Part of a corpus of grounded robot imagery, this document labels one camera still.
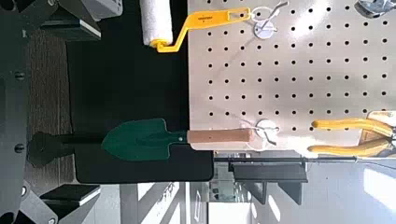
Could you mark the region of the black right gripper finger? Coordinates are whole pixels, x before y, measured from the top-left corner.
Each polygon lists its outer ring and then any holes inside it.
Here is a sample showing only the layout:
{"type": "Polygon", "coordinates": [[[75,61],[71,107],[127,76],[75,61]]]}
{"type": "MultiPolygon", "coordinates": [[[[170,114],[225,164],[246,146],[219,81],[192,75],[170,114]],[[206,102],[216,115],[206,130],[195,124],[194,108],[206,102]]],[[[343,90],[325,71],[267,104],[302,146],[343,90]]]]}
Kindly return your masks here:
{"type": "Polygon", "coordinates": [[[40,199],[57,216],[54,224],[82,224],[100,194],[99,185],[63,184],[40,199]]]}
{"type": "Polygon", "coordinates": [[[42,30],[50,31],[66,41],[98,41],[102,33],[82,0],[53,0],[55,11],[42,23],[42,30]]]}

